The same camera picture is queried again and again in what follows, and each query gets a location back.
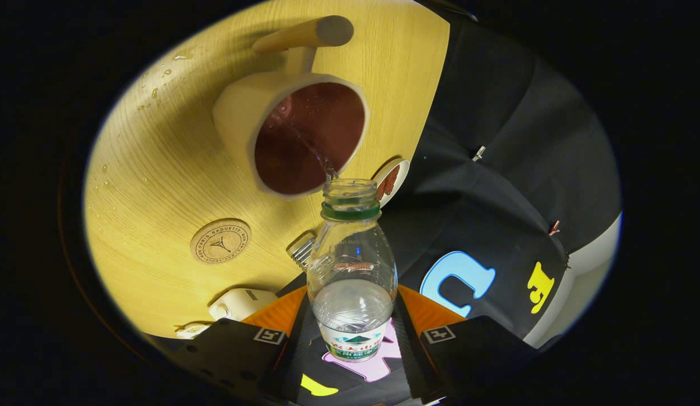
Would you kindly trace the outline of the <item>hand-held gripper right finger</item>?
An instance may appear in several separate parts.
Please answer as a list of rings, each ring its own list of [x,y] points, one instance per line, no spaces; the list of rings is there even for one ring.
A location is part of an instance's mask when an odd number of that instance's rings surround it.
[[[465,319],[403,285],[393,324],[411,395],[424,403],[482,401],[539,355],[491,317]]]

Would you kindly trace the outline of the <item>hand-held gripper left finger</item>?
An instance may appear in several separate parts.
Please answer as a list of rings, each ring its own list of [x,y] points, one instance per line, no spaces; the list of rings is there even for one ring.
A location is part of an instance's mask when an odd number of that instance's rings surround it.
[[[307,290],[300,287],[244,321],[215,321],[168,358],[213,404],[296,405],[309,321]]]

